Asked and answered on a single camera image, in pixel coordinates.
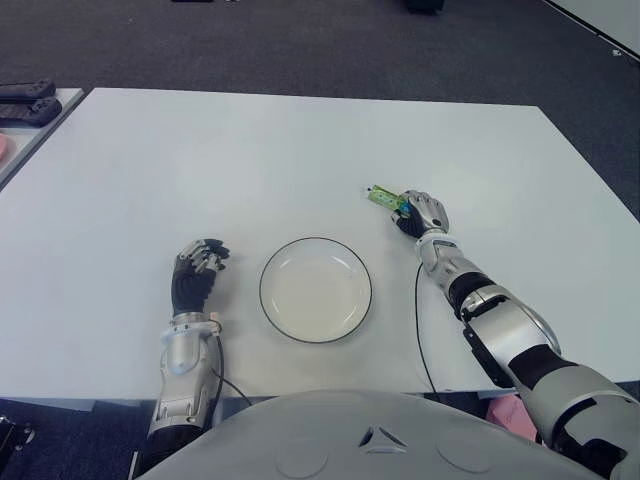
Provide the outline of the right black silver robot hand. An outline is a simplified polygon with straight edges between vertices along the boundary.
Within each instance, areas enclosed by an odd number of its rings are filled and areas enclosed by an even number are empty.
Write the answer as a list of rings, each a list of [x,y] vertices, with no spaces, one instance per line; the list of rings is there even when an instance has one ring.
[[[449,232],[449,220],[443,204],[426,192],[407,190],[400,195],[406,206],[392,214],[393,223],[404,234],[420,239],[427,233]]]

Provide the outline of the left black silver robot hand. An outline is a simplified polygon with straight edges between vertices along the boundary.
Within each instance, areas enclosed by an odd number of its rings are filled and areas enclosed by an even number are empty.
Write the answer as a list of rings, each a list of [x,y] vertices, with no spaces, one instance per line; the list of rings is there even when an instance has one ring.
[[[183,248],[175,258],[170,293],[173,315],[203,313],[223,261],[230,251],[222,240],[198,239]]]

